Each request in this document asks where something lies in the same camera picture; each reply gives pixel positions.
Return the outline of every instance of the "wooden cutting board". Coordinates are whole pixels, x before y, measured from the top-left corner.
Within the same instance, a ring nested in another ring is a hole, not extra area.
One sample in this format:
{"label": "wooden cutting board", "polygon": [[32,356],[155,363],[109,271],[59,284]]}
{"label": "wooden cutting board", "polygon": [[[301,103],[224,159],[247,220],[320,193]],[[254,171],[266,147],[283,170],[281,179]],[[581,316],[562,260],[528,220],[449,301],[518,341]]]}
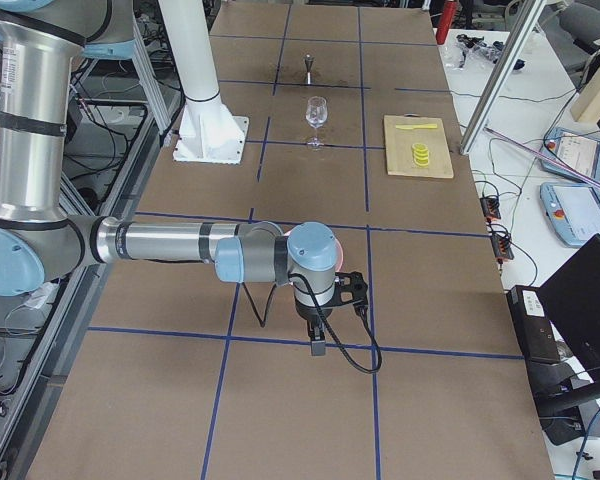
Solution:
{"label": "wooden cutting board", "polygon": [[[401,130],[396,125],[436,124],[435,129]],[[444,126],[439,118],[384,116],[387,173],[406,177],[453,178],[453,167]],[[429,165],[421,167],[413,160],[411,146],[424,143],[429,148]]]}

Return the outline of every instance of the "yellow knife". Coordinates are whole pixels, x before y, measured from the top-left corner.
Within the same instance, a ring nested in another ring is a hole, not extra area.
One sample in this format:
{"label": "yellow knife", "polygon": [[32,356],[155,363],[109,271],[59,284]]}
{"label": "yellow knife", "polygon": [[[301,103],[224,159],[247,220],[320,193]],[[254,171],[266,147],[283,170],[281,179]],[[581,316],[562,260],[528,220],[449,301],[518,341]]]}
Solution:
{"label": "yellow knife", "polygon": [[396,125],[398,130],[420,130],[420,129],[429,129],[433,130],[438,128],[438,125],[435,123],[421,123],[419,125]]}

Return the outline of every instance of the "power strip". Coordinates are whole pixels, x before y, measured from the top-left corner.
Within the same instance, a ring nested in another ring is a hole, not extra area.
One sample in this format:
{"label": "power strip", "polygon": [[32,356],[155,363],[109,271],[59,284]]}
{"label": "power strip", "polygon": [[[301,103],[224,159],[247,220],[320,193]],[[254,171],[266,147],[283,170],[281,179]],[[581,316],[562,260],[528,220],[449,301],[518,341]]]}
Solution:
{"label": "power strip", "polygon": [[497,197],[481,197],[480,206],[482,207],[482,214],[487,222],[491,223],[496,220],[500,220],[500,202]]}
{"label": "power strip", "polygon": [[513,250],[511,250],[511,240],[507,240],[498,232],[491,232],[491,248],[498,263],[513,260]]}

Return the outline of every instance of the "red cylinder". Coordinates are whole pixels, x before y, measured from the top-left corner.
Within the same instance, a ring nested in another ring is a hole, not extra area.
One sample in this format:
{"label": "red cylinder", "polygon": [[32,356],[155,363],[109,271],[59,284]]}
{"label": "red cylinder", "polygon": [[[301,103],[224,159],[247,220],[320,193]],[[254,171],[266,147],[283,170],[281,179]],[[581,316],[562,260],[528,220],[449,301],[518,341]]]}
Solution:
{"label": "red cylinder", "polygon": [[436,32],[436,42],[438,45],[442,45],[447,39],[451,22],[453,22],[453,18],[456,16],[457,7],[458,2],[455,0],[447,0],[445,2],[442,9],[442,17],[440,17],[440,22],[438,22],[438,31]]}

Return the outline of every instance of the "monitor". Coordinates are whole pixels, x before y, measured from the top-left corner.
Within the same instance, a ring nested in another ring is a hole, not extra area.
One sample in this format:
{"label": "monitor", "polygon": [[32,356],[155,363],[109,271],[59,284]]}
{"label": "monitor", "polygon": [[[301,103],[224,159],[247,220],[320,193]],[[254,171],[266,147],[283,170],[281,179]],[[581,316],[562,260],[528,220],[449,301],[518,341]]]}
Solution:
{"label": "monitor", "polygon": [[600,235],[596,234],[539,289],[542,306],[567,346],[594,380],[538,403],[553,412],[600,398]]}

